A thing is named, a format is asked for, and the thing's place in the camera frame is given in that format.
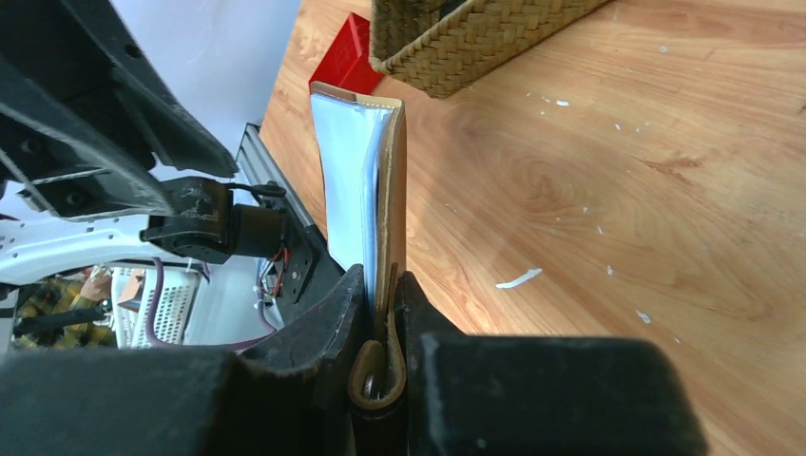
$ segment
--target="red box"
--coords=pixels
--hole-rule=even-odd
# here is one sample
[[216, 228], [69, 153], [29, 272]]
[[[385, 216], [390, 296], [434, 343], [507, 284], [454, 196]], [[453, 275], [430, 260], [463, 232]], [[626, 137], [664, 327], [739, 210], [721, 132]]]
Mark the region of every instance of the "red box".
[[351, 12], [341, 30], [314, 71], [308, 86], [321, 81], [352, 90], [371, 94], [383, 75], [370, 66], [370, 21]]

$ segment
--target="wooden table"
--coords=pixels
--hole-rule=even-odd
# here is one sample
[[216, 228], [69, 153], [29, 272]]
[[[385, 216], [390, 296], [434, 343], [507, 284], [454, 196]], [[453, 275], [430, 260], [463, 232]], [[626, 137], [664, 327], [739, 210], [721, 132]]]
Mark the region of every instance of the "wooden table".
[[[260, 132], [322, 229], [307, 81], [348, 11], [303, 1]], [[409, 267], [455, 324], [649, 339], [712, 454], [806, 454], [806, 2], [619, 0], [447, 100], [375, 94], [407, 103]]]

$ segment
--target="red wire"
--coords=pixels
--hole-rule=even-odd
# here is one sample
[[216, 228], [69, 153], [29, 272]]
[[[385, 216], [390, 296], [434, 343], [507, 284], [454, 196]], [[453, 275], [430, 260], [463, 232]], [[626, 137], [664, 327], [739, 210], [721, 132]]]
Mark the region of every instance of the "red wire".
[[262, 275], [262, 276], [261, 276], [261, 277], [258, 279], [258, 287], [260, 288], [260, 291], [261, 291], [261, 292], [262, 292], [264, 295], [270, 295], [270, 296], [272, 296], [272, 297], [275, 297], [275, 296], [277, 296], [277, 295], [278, 295], [278, 293], [279, 293], [279, 287], [280, 287], [280, 282], [281, 282], [281, 280], [282, 280], [282, 274], [285, 272], [286, 267], [288, 267], [288, 256], [289, 256], [289, 254], [288, 254], [288, 249], [287, 249], [287, 248], [282, 248], [282, 249], [278, 250], [278, 252], [277, 252], [277, 254], [275, 255], [275, 257], [274, 257], [274, 258], [272, 258], [272, 263], [277, 262], [277, 260], [279, 259], [279, 257], [280, 257], [280, 256], [283, 256], [283, 260], [282, 260], [282, 269], [280, 269], [280, 270], [279, 270], [279, 273], [278, 273], [278, 279], [277, 279], [277, 281], [275, 282], [275, 286], [274, 286], [274, 288], [272, 289], [272, 293], [270, 293], [270, 294], [269, 294], [269, 292], [268, 292], [268, 291], [266, 291], [265, 287], [263, 287], [263, 279], [266, 277], [266, 274], [268, 274], [268, 270], [266, 271], [266, 274]]
[[285, 270], [288, 268], [288, 249], [282, 249], [282, 269], [278, 274], [277, 282], [275, 282], [275, 288], [272, 290], [271, 296], [277, 296], [279, 293], [280, 282], [282, 281], [282, 276], [285, 274]]

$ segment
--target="wicker basket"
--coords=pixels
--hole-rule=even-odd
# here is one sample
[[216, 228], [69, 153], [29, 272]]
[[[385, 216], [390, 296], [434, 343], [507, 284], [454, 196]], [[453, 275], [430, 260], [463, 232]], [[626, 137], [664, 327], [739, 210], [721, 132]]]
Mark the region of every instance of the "wicker basket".
[[444, 98], [607, 0], [373, 0], [370, 64]]

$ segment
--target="white plastic basket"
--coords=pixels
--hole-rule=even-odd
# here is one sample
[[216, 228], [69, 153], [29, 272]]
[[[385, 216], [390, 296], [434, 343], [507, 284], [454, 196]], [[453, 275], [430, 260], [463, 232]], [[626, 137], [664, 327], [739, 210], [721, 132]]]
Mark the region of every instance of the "white plastic basket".
[[[118, 348], [147, 349], [151, 347], [145, 337], [145, 317], [154, 297], [157, 285], [157, 272], [154, 268], [145, 269], [143, 298], [138, 312], [131, 312], [117, 305], [117, 297], [131, 276], [131, 268], [115, 268], [112, 272], [112, 306], [115, 315], [115, 335]], [[195, 272], [182, 272], [166, 268], [164, 271], [163, 292], [154, 319], [154, 333], [160, 340], [171, 344], [181, 344], [187, 317], [193, 307], [193, 300], [199, 288], [200, 277]]]
[[[133, 349], [151, 347], [145, 337], [145, 316], [148, 314], [156, 286], [157, 272], [154, 269], [146, 269], [143, 299], [140, 304], [140, 311], [137, 313], [134, 338], [131, 341]], [[154, 333], [157, 338], [169, 344], [182, 343], [184, 327], [187, 324], [190, 309], [193, 307], [193, 299], [196, 297], [198, 287], [198, 274], [165, 270], [163, 292], [160, 295], [157, 316], [154, 318]]]

